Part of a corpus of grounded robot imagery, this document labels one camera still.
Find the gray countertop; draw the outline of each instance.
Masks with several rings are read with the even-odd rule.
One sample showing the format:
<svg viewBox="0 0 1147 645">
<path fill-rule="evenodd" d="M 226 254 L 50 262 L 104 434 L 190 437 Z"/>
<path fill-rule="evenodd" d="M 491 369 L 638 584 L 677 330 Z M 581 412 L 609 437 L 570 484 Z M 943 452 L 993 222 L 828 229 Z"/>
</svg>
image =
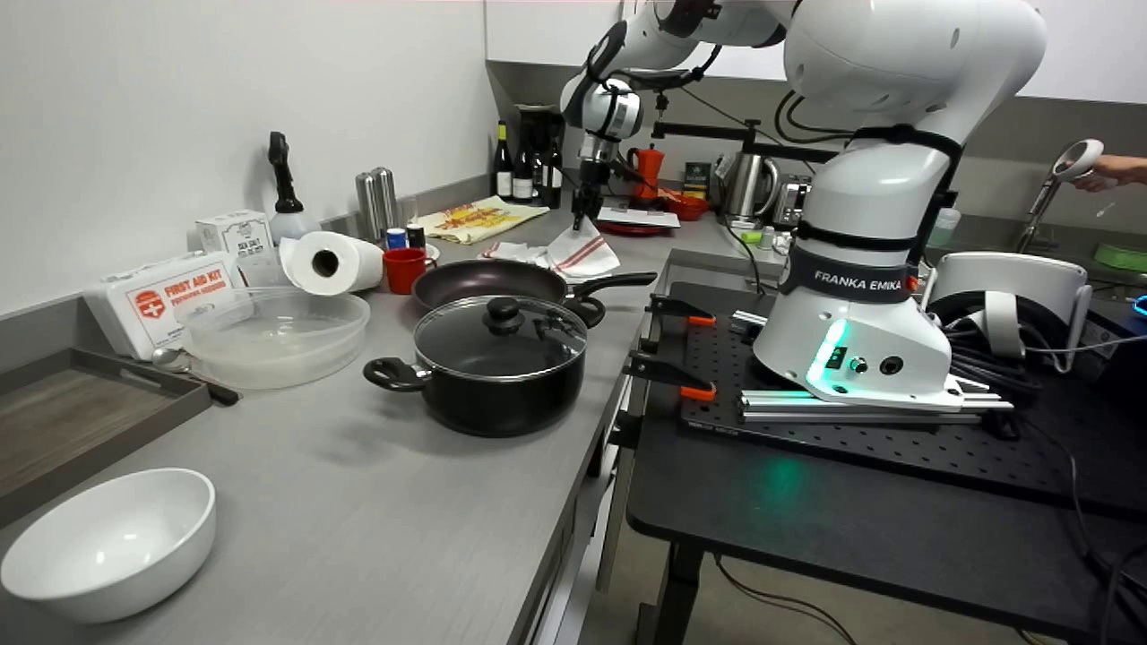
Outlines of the gray countertop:
<svg viewBox="0 0 1147 645">
<path fill-rule="evenodd" d="M 545 215 L 513 240 L 541 244 L 566 222 Z M 609 244 L 624 269 L 660 269 L 670 247 L 731 254 L 713 219 Z M 194 584 L 111 627 L 72 627 L 0 595 L 0 645 L 513 641 L 609 419 L 645 294 L 599 290 L 609 315 L 591 330 L 577 405 L 513 441 L 452 434 L 419 394 L 366 383 L 366 358 L 412 358 L 405 297 L 369 297 L 369 340 L 348 369 L 208 409 L 93 477 L 190 466 L 215 480 L 219 541 Z M 0 552 L 32 516 L 0 534 Z"/>
</svg>

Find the pot lid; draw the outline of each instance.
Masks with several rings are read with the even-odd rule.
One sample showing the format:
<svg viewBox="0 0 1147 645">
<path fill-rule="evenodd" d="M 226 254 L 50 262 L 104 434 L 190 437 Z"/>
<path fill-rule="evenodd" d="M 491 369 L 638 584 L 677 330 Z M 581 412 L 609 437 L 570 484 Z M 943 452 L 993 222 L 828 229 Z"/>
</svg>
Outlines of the pot lid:
<svg viewBox="0 0 1147 645">
<path fill-rule="evenodd" d="M 416 330 L 419 362 L 470 380 L 523 380 L 584 355 L 584 323 L 534 297 L 462 297 Z"/>
</svg>

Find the kettle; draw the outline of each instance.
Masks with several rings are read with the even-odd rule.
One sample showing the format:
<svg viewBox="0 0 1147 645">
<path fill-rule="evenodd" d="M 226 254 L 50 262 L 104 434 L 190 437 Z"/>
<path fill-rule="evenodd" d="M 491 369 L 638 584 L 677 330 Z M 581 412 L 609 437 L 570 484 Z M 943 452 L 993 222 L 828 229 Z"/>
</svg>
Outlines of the kettle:
<svg viewBox="0 0 1147 645">
<path fill-rule="evenodd" d="M 720 215 L 728 226 L 763 226 L 778 201 L 781 168 L 753 151 L 731 161 L 731 186 L 724 190 Z"/>
</svg>

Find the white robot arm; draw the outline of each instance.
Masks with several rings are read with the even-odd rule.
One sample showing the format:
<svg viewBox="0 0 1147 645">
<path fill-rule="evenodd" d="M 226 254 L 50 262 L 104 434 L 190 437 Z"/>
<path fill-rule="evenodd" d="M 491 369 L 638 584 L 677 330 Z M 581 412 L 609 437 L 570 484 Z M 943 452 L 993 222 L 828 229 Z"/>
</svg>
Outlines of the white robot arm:
<svg viewBox="0 0 1147 645">
<path fill-rule="evenodd" d="M 817 172 L 753 355 L 824 401 L 964 409 L 910 276 L 964 140 L 1039 68 L 1047 32 L 1029 0 L 642 0 L 563 90 L 566 122 L 588 133 L 574 215 L 595 215 L 609 154 L 642 122 L 642 68 L 695 43 L 778 39 L 799 97 L 871 129 Z"/>
</svg>

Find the floor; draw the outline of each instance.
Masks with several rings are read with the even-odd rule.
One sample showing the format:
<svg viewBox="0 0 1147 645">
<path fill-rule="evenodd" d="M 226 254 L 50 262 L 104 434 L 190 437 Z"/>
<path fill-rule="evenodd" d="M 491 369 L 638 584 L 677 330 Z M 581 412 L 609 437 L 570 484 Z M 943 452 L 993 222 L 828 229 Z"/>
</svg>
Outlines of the floor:
<svg viewBox="0 0 1147 645">
<path fill-rule="evenodd" d="M 617 477 L 617 538 L 609 545 L 613 563 L 606 559 L 602 566 L 581 645 L 631 645 L 638 606 L 652 602 L 660 591 L 667 545 L 642 538 L 624 523 L 627 473 L 631 469 L 624 466 Z M 1054 638 L 1018 634 L 1014 627 L 982 624 L 771 566 L 738 559 L 724 559 L 724 566 L 760 591 L 792 595 L 828 609 L 857 645 L 1025 645 L 1025 638 L 1036 645 L 1057 645 Z M 821 620 L 742 595 L 706 555 L 685 645 L 846 645 L 846 638 Z"/>
</svg>

